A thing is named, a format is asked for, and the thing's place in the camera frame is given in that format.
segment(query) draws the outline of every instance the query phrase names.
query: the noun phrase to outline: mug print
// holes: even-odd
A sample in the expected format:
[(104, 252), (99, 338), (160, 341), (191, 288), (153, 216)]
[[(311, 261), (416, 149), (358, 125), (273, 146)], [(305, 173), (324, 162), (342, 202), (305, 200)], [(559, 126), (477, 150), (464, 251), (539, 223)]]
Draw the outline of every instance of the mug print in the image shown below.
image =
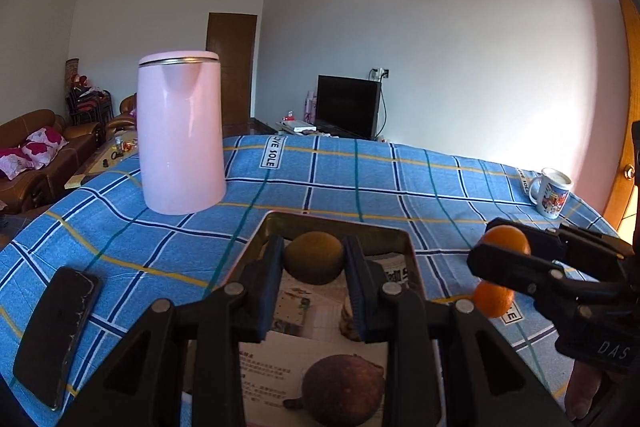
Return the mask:
[(546, 184), (545, 193), (540, 204), (549, 214), (560, 214), (568, 195), (568, 190), (554, 187), (552, 184), (548, 183)]

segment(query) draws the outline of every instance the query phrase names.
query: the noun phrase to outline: floor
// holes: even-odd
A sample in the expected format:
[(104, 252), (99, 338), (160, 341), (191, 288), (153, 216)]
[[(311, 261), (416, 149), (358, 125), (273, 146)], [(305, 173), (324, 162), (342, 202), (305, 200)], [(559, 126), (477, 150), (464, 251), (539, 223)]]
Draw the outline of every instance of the floor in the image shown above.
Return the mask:
[(3, 250), (31, 221), (49, 210), (50, 206), (50, 204), (46, 204), (17, 216), (0, 214), (0, 250)]
[(222, 126), (222, 136), (227, 138), (229, 136), (241, 136), (244, 134), (276, 134), (276, 130), (272, 129), (268, 125), (262, 123), (255, 118), (251, 119), (248, 123), (237, 123), (232, 125)]

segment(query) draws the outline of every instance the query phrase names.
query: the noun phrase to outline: orange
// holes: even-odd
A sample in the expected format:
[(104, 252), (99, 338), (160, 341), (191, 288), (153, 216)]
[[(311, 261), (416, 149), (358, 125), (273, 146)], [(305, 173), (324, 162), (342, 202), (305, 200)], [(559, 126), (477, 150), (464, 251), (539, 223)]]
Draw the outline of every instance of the orange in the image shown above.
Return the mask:
[(496, 247), (508, 248), (516, 252), (531, 255), (531, 247), (527, 236), (522, 230), (511, 225), (498, 225), (487, 230), (478, 243), (495, 245)]
[[(495, 245), (496, 247), (508, 248), (525, 255), (531, 255), (531, 247), (527, 236), (524, 235), (522, 230), (511, 225), (498, 225), (489, 229), (478, 243)], [(474, 291), (473, 301), (476, 308), (485, 317), (495, 319), (504, 315), (511, 308), (514, 297), (513, 290), (487, 281), (481, 281)]]
[(513, 304), (513, 290), (481, 281), (474, 291), (473, 302), (488, 319), (502, 317)]

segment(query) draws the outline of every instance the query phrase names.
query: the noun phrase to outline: brown fruit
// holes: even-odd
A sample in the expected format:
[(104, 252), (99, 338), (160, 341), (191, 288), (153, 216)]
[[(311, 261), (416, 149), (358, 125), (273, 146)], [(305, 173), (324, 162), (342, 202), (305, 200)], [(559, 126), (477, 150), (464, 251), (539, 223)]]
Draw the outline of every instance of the brown fruit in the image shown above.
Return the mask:
[(380, 407), (384, 368), (357, 355), (318, 360), (302, 380), (302, 398), (285, 400), (287, 409), (304, 408), (325, 427), (356, 427)]
[(287, 245), (284, 267), (290, 275), (307, 284), (327, 284), (344, 265), (342, 243), (326, 232), (307, 232)]

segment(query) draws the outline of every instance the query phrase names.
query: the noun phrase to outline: television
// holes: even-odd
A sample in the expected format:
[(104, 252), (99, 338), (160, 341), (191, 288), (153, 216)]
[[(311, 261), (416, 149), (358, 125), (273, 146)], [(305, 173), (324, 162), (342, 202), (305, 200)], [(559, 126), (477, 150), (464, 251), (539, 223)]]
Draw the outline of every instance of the television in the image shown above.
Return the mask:
[(318, 130), (349, 138), (375, 138), (380, 82), (343, 76), (318, 76)]

